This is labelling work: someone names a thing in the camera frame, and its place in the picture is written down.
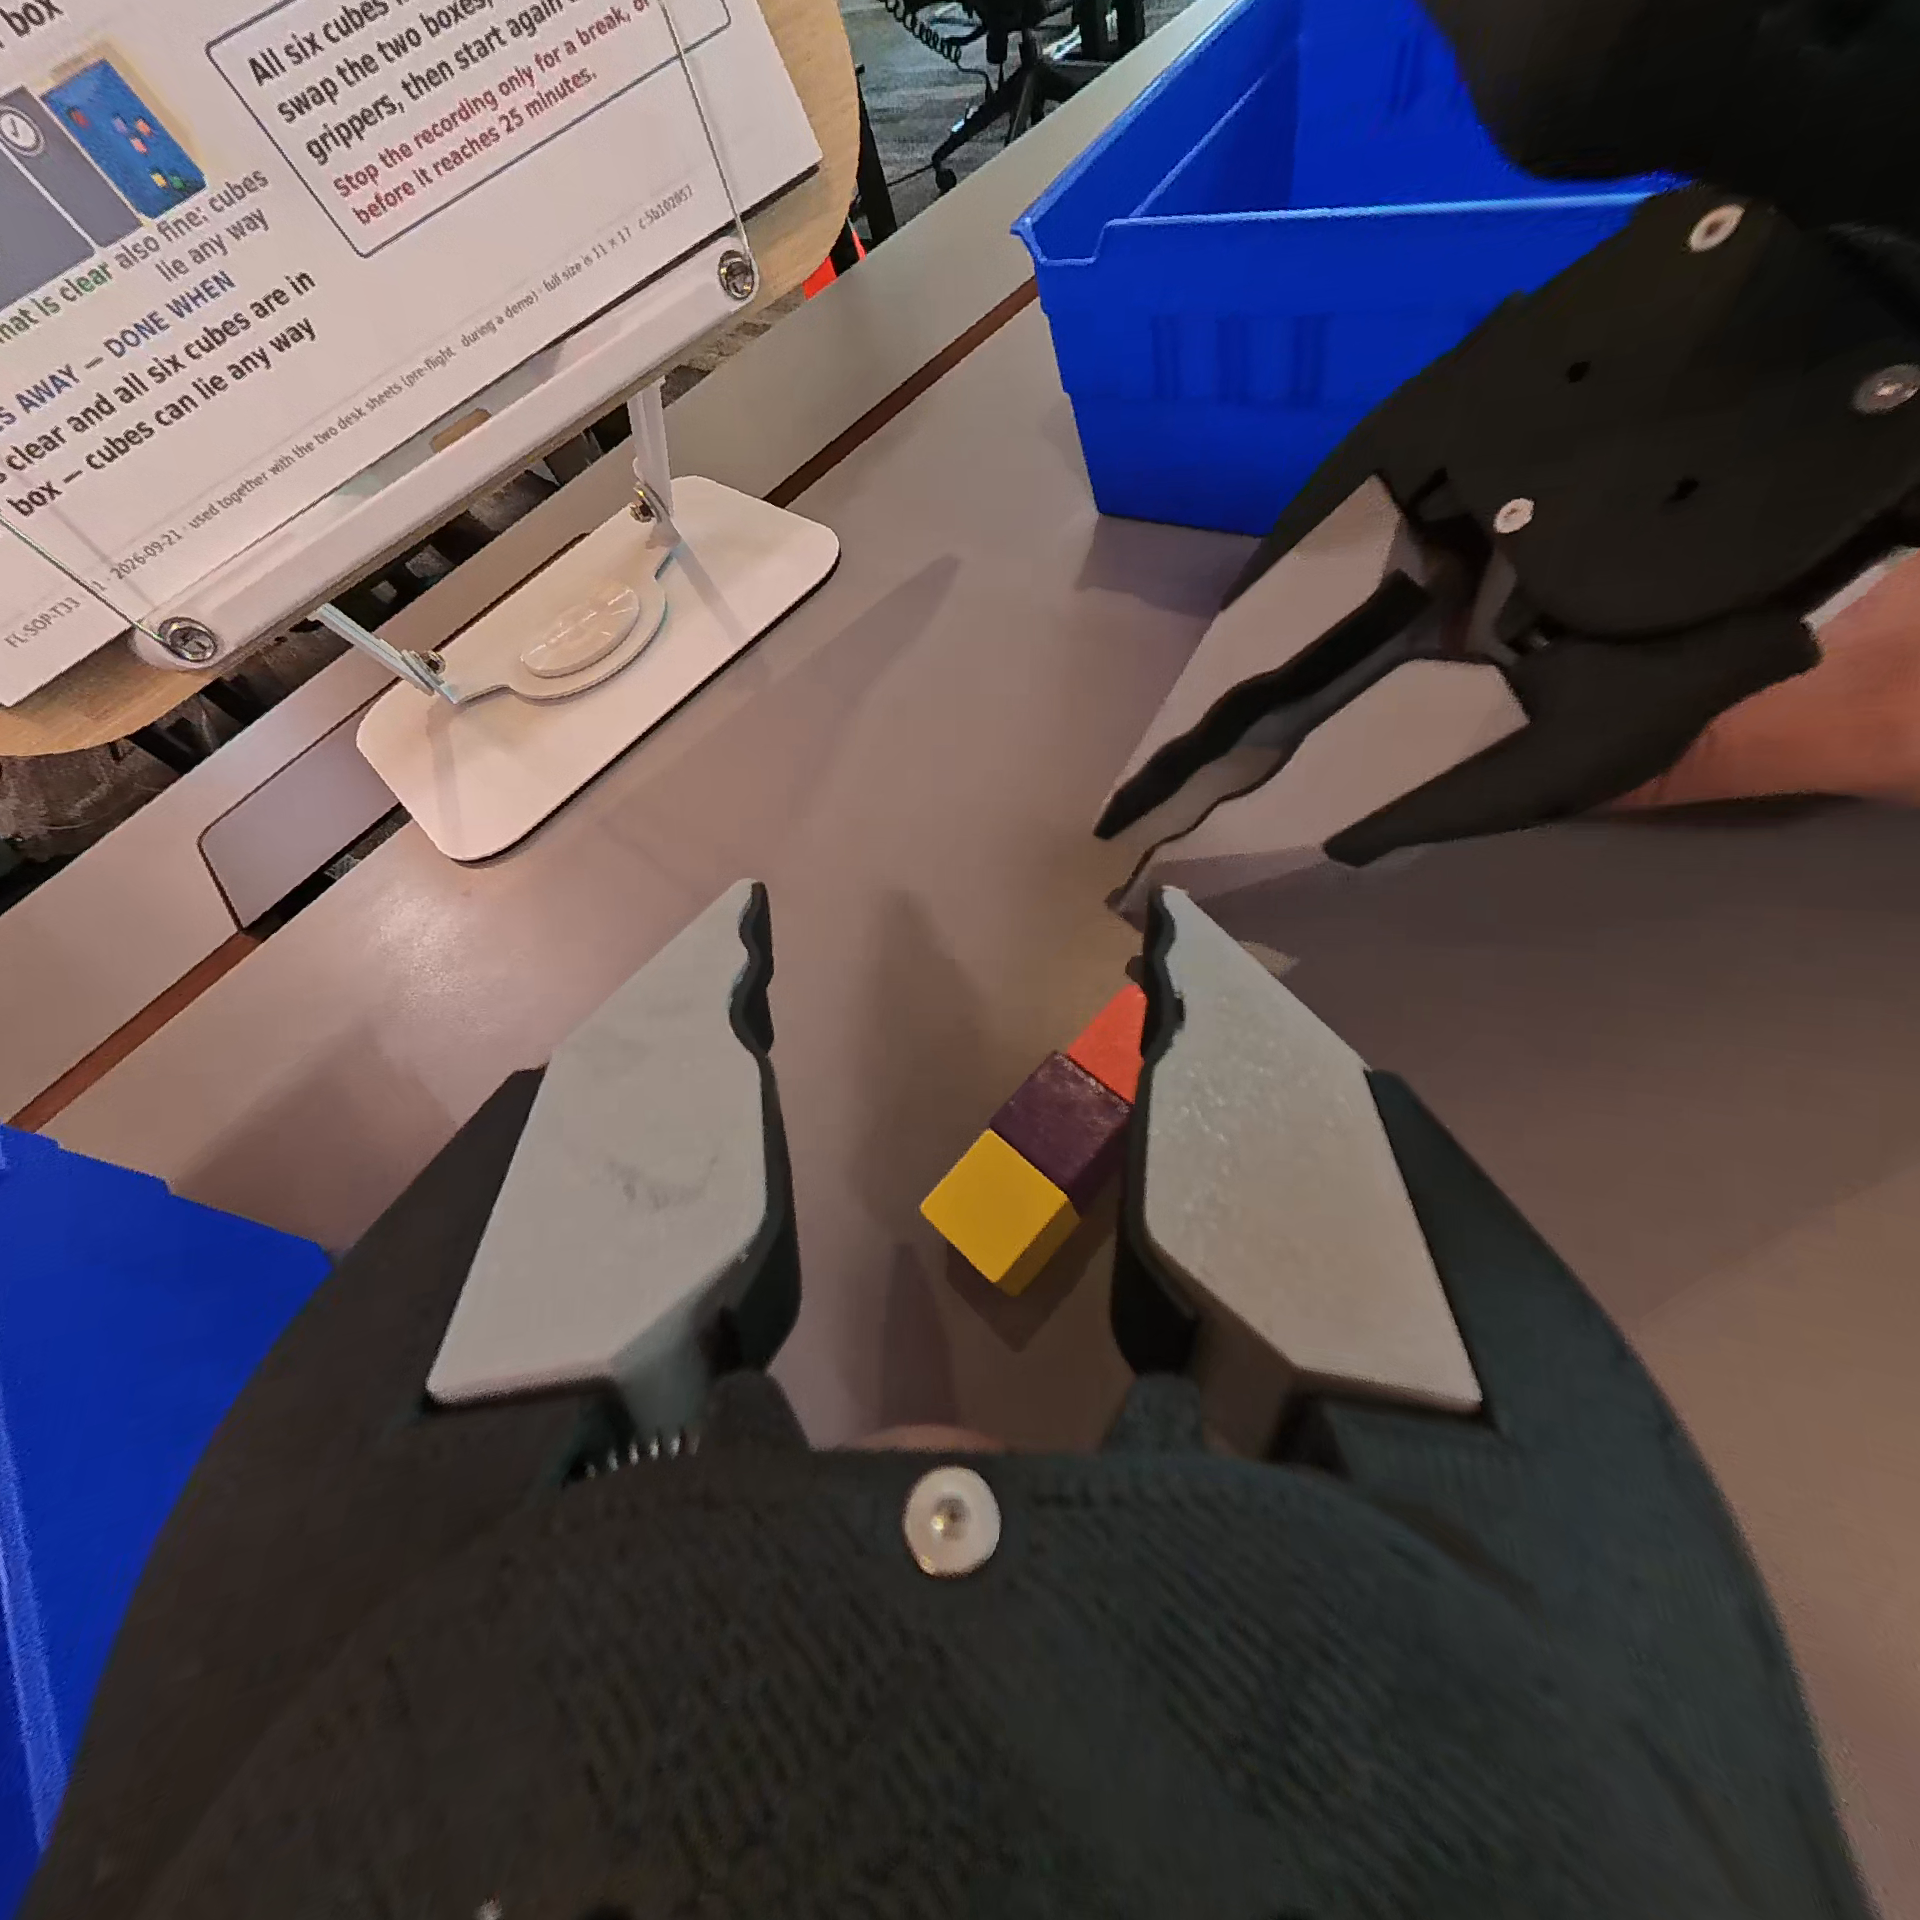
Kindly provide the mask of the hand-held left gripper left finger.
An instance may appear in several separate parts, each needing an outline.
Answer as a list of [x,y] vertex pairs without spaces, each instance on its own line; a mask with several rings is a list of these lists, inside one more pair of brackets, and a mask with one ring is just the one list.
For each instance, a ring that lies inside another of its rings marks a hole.
[[427,1398],[609,1388],[704,1407],[799,1314],[771,1070],[769,893],[735,883],[558,1044],[454,1306]]

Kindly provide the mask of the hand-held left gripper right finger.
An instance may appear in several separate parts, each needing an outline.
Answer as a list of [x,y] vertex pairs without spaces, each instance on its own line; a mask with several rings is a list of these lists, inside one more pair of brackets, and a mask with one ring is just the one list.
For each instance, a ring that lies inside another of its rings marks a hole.
[[1176,888],[1146,905],[1141,989],[1112,1284],[1132,1375],[1194,1384],[1218,1444],[1277,1444],[1313,1398],[1476,1417],[1361,1053]]

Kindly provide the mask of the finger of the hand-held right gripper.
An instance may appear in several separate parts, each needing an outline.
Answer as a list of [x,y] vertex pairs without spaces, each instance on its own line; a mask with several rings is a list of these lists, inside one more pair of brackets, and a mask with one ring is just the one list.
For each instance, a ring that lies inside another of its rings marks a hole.
[[1162,886],[1212,902],[1326,869],[1327,841],[1526,727],[1526,710],[1497,668],[1460,659],[1392,668],[1288,751],[1232,750],[1146,825],[1128,832],[1137,861],[1109,909],[1137,916]]
[[1444,560],[1364,478],[1214,614],[1095,836],[1168,846],[1265,787],[1342,706],[1444,637]]

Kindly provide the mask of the orange wooden cube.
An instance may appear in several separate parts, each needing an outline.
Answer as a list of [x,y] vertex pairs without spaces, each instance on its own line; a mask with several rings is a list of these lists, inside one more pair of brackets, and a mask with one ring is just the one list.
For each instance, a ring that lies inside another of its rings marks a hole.
[[1137,1100],[1141,1035],[1146,1025],[1146,993],[1126,979],[1100,1014],[1069,1044],[1067,1060],[1112,1093],[1122,1105]]

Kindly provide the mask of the purple wooden cube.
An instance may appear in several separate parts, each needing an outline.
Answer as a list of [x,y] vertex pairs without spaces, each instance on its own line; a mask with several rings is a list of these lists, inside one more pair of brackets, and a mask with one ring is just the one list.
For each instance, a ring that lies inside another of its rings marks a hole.
[[989,1133],[1086,1216],[1119,1175],[1129,1119],[1126,1098],[1054,1052],[996,1107]]

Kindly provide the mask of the yellow wooden cube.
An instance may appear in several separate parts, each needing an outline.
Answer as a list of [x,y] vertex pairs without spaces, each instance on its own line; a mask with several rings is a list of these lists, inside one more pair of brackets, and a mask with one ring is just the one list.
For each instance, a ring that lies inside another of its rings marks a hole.
[[919,1214],[1003,1298],[1026,1294],[1081,1225],[1069,1192],[991,1129],[954,1161]]

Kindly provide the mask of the blue plastic bin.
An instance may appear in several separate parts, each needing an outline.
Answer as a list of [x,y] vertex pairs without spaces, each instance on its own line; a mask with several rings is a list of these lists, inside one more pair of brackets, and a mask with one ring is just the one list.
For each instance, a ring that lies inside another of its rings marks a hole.
[[334,1261],[2,1129],[2,1913],[108,1652],[217,1423]]
[[1664,178],[1532,181],[1404,2],[1245,2],[1014,220],[1101,516],[1260,537]]

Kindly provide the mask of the grey desk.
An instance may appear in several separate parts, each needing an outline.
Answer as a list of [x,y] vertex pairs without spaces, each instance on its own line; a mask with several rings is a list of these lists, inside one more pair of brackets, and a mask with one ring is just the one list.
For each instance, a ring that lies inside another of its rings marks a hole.
[[[833,580],[498,861],[416,825],[263,942],[186,800],[100,846],[72,934],[27,909],[5,1103],[100,1161],[341,1252],[513,1071],[724,886],[771,893],[805,1307],[781,1379],[840,1444],[946,1421],[1031,1452],[1122,1389],[1106,1246],[1004,1302],[917,1205],[1137,951],[1105,910],[1105,787],[1244,542],[1101,523],[1009,225],[1222,14],[1074,109],[666,414],[674,468],[791,501]],[[1401,1074],[1637,1346],[1788,1630],[1863,1879],[1915,1915],[1915,815],[1813,806],[1591,824],[1218,918]]]

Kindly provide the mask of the person's right hand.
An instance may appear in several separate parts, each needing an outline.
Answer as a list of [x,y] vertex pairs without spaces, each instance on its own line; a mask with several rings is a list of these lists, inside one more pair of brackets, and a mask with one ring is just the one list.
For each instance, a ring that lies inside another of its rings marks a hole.
[[1819,630],[1819,661],[1718,716],[1614,815],[1749,800],[1918,806],[1918,560]]

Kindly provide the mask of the black office chair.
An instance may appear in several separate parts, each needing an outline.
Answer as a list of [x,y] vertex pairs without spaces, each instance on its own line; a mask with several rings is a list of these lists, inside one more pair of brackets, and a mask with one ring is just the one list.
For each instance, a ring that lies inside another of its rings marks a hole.
[[1146,40],[1146,2],[958,2],[969,29],[958,36],[922,33],[949,64],[963,68],[981,46],[981,104],[932,150],[927,169],[939,195],[958,184],[954,160],[983,133],[1003,145],[1031,131],[1047,109],[1067,106],[1091,79]]

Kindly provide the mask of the printed instruction sheet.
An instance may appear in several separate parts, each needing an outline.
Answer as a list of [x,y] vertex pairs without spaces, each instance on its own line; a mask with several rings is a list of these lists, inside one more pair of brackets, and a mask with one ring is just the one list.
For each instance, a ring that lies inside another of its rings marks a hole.
[[823,166],[764,5],[2,22],[5,707]]

